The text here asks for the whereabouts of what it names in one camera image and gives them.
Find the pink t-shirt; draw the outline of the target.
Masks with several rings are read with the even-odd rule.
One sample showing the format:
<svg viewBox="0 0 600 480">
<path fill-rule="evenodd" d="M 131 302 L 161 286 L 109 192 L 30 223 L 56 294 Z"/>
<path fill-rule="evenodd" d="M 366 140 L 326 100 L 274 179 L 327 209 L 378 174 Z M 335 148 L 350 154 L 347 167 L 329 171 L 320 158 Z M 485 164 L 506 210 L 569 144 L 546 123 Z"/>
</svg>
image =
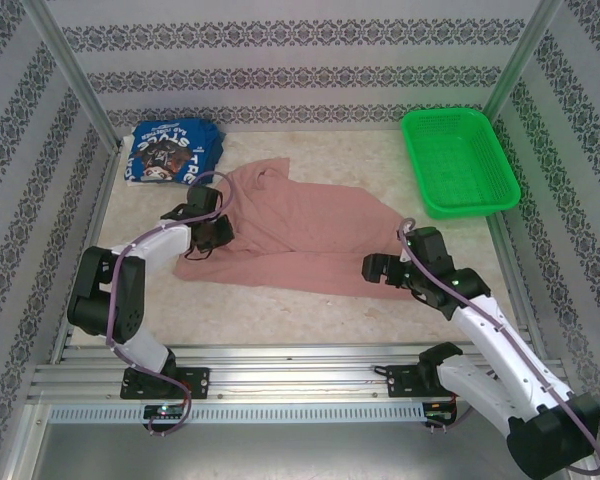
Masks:
<svg viewBox="0 0 600 480">
<path fill-rule="evenodd" d="M 404 289 L 367 282 L 369 254 L 399 255 L 402 216 L 358 187 L 293 181 L 290 161 L 273 158 L 230 172 L 217 189 L 234 239 L 204 260 L 180 257 L 183 281 L 266 286 L 325 295 L 406 300 Z"/>
</svg>

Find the blue printed folded t-shirt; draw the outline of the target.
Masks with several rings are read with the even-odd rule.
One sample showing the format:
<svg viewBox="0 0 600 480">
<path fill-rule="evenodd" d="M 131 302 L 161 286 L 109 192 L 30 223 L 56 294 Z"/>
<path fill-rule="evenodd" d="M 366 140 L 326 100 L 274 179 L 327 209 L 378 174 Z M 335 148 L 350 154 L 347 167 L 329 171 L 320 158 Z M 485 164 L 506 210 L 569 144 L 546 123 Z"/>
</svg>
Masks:
<svg viewBox="0 0 600 480">
<path fill-rule="evenodd" d="M 144 183 L 189 186 L 201 174 L 213 171 L 224 151 L 225 134 L 201 118 L 143 121 L 131 134 L 134 148 L 143 151 Z"/>
</svg>

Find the green plastic basket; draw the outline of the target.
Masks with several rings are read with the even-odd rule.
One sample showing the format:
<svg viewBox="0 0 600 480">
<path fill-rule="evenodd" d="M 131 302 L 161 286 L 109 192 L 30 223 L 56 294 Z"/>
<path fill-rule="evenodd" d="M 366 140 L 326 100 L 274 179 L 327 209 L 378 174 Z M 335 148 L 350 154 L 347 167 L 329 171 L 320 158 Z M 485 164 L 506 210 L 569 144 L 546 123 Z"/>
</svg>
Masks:
<svg viewBox="0 0 600 480">
<path fill-rule="evenodd" d="M 403 117 L 401 129 L 428 216 L 486 217 L 519 203 L 518 181 L 480 111 L 412 111 Z"/>
</svg>

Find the grey sheet metal panel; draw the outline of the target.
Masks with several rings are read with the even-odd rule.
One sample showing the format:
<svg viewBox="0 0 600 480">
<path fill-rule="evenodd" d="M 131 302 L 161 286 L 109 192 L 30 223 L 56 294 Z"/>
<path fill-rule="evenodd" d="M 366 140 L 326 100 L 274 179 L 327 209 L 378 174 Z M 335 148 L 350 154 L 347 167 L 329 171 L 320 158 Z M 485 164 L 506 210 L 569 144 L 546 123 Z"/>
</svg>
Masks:
<svg viewBox="0 0 600 480">
<path fill-rule="evenodd" d="M 447 434 L 411 423 L 52 425 L 34 480 L 529 480 L 480 418 Z"/>
</svg>

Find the right aluminium side rail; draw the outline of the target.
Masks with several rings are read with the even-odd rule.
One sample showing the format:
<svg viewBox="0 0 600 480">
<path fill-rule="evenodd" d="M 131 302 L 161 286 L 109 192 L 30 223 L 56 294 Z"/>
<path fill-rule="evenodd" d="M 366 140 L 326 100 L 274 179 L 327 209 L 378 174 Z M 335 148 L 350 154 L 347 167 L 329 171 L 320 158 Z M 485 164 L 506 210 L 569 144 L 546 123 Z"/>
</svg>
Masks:
<svg viewBox="0 0 600 480">
<path fill-rule="evenodd" d="M 535 318 L 526 295 L 514 248 L 506 228 L 505 218 L 501 212 L 496 212 L 487 218 L 487 224 L 516 323 L 519 329 L 529 337 L 532 348 L 536 349 Z"/>
</svg>

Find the aluminium side rail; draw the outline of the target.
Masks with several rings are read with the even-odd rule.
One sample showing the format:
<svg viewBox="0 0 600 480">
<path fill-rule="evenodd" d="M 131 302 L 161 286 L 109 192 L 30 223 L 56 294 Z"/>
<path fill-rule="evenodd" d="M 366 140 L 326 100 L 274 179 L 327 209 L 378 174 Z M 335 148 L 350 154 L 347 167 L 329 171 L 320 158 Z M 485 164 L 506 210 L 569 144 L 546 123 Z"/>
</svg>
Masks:
<svg viewBox="0 0 600 480">
<path fill-rule="evenodd" d="M 61 281 L 59 287 L 63 294 L 60 303 L 58 324 L 54 331 L 53 343 L 49 350 L 48 361 L 51 364 L 58 362 L 67 336 L 66 310 L 71 297 L 80 258 L 85 247 L 89 245 L 93 230 L 97 223 L 99 205 L 102 196 L 106 193 L 107 182 L 111 169 L 115 168 L 119 157 L 120 147 L 115 147 L 110 153 L 98 153 L 96 157 L 100 163 L 94 164 L 89 172 L 86 185 L 82 191 L 79 208 L 74 216 L 74 224 L 69 240 L 69 250 L 63 260 L 68 261 L 68 267 L 62 270 L 58 277 Z"/>
<path fill-rule="evenodd" d="M 519 329 L 529 337 L 532 348 L 536 349 L 535 318 L 526 295 L 514 248 L 506 228 L 505 218 L 501 212 L 496 212 L 487 218 L 487 224 L 516 323 Z"/>
</svg>

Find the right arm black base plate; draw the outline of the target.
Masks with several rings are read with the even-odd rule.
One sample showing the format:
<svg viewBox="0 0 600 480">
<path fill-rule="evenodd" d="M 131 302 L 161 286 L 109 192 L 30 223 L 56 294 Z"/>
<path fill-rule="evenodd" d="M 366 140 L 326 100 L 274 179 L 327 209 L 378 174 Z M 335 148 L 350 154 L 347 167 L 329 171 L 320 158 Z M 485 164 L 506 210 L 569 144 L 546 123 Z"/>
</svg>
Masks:
<svg viewBox="0 0 600 480">
<path fill-rule="evenodd" d="M 388 395 L 391 398 L 451 398 L 437 375 L 418 365 L 388 365 L 385 367 Z"/>
</svg>

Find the left aluminium side rail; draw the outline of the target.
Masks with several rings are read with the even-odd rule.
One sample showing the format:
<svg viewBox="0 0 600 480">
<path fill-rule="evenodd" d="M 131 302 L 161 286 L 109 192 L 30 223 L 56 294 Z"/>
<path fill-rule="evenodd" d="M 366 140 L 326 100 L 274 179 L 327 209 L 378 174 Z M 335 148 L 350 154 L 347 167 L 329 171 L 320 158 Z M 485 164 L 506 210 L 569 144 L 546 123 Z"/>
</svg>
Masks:
<svg viewBox="0 0 600 480">
<path fill-rule="evenodd" d="M 60 303 L 58 324 L 54 331 L 53 343 L 49 350 L 48 361 L 51 364 L 58 362 L 67 336 L 66 310 L 71 297 L 80 258 L 85 247 L 89 245 L 93 230 L 97 223 L 99 205 L 102 196 L 106 193 L 107 182 L 111 169 L 115 168 L 119 157 L 120 147 L 115 147 L 110 153 L 98 153 L 96 157 L 100 163 L 94 164 L 89 172 L 86 185 L 82 191 L 79 208 L 74 216 L 74 224 L 69 240 L 69 250 L 63 260 L 68 261 L 68 267 L 62 270 L 58 277 L 61 281 L 59 287 L 63 294 Z"/>
</svg>

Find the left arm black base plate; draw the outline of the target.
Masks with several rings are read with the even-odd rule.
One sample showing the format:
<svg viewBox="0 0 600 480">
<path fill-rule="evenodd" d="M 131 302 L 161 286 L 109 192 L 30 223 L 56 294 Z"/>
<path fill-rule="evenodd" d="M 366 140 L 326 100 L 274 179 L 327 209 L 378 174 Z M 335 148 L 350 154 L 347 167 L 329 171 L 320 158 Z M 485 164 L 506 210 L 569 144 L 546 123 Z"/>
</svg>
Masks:
<svg viewBox="0 0 600 480">
<path fill-rule="evenodd" d="M 208 368 L 177 367 L 175 381 L 184 385 L 194 400 L 206 399 L 210 370 Z M 127 368 L 124 371 L 120 398 L 124 400 L 184 400 L 185 393 L 172 382 Z"/>
</svg>

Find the aluminium mounting rail beam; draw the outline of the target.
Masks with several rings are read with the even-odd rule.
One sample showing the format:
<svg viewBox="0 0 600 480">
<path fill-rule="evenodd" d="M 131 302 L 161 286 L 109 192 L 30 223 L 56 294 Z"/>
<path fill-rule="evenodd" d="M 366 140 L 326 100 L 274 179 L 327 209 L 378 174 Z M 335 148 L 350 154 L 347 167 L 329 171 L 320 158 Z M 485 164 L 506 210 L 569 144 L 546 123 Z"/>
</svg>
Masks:
<svg viewBox="0 0 600 480">
<path fill-rule="evenodd" d="M 225 403 L 362 402 L 387 399 L 377 366 L 417 361 L 423 344 L 175 346 L 179 364 L 210 370 L 208 399 Z M 119 401 L 123 363 L 104 346 L 66 347 L 34 370 L 31 403 Z"/>
</svg>

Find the left aluminium corner post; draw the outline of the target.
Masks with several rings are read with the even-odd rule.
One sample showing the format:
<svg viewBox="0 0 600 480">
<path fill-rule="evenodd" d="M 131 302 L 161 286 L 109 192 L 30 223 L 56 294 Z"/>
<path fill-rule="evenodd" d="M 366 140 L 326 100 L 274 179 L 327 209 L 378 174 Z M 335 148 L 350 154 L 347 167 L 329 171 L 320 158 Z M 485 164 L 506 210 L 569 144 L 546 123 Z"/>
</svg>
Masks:
<svg viewBox="0 0 600 480">
<path fill-rule="evenodd" d="M 46 0 L 20 0 L 20 2 L 100 139 L 108 150 L 117 149 L 120 143 L 119 136 L 62 29 L 47 6 Z"/>
</svg>

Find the aluminium corner post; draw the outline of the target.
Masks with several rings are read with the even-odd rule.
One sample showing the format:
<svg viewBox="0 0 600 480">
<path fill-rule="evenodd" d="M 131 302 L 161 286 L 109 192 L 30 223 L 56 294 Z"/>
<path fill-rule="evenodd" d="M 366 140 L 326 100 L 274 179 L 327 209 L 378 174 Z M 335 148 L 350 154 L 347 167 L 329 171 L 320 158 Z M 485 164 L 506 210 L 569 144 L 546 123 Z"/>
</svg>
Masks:
<svg viewBox="0 0 600 480">
<path fill-rule="evenodd" d="M 536 9 L 482 110 L 491 123 L 497 120 L 516 82 L 533 56 L 535 48 L 563 3 L 564 0 L 538 0 Z"/>
<path fill-rule="evenodd" d="M 47 6 L 46 0 L 20 0 L 20 2 L 100 139 L 108 150 L 117 149 L 120 143 L 119 136 L 62 29 Z"/>
</svg>

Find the right aluminium corner post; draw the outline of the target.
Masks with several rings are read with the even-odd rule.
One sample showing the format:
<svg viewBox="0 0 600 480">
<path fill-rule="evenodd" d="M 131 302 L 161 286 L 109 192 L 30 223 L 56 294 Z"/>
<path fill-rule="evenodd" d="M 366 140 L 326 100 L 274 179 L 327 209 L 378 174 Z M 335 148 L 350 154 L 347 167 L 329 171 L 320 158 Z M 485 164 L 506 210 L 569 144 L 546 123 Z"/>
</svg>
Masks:
<svg viewBox="0 0 600 480">
<path fill-rule="evenodd" d="M 491 123 L 497 120 L 516 82 L 533 56 L 535 48 L 563 3 L 564 0 L 538 0 L 536 9 L 482 110 Z"/>
</svg>

